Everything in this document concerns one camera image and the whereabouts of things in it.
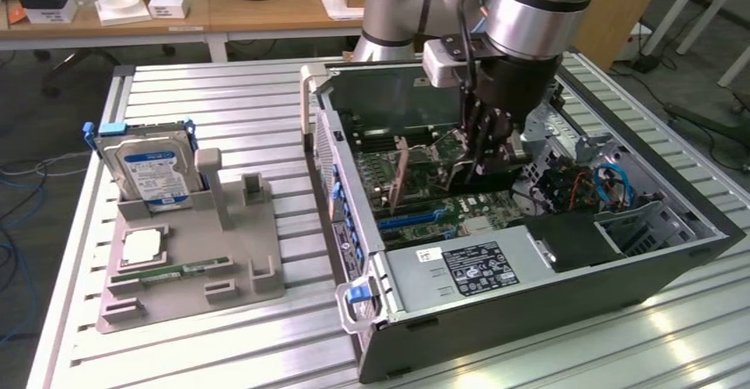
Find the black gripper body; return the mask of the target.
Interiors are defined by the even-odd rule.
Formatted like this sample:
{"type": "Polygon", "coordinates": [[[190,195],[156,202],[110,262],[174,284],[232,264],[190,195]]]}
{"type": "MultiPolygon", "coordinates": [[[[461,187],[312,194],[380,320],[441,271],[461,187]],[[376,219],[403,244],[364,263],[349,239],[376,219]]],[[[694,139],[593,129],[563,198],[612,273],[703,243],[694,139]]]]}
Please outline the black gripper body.
{"type": "Polygon", "coordinates": [[[513,122],[524,122],[541,103],[561,60],[560,55],[540,61],[509,55],[483,59],[471,93],[483,105],[508,113],[513,122]]]}

